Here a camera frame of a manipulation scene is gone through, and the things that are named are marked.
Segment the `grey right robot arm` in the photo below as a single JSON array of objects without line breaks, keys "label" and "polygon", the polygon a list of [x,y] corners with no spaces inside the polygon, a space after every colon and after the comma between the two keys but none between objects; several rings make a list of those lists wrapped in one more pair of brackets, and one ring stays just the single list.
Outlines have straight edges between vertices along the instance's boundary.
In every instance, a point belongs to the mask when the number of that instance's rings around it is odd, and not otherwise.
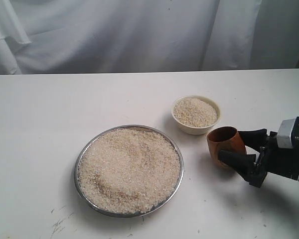
[{"label": "grey right robot arm", "polygon": [[250,185],[260,188],[268,173],[299,181],[299,117],[283,120],[277,132],[260,129],[238,134],[259,155],[222,149],[217,156]]}]

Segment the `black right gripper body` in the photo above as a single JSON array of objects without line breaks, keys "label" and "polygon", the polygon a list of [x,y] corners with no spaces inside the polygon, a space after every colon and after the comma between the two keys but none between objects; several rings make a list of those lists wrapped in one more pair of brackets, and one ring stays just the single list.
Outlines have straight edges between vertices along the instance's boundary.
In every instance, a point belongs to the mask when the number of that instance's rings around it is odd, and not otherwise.
[{"label": "black right gripper body", "polygon": [[[299,136],[299,116],[296,119],[297,135]],[[259,156],[254,162],[254,169],[248,178],[250,185],[261,187],[268,173],[286,177],[299,182],[299,140],[293,149],[279,148],[278,132],[267,132],[266,144],[260,148]]]}]

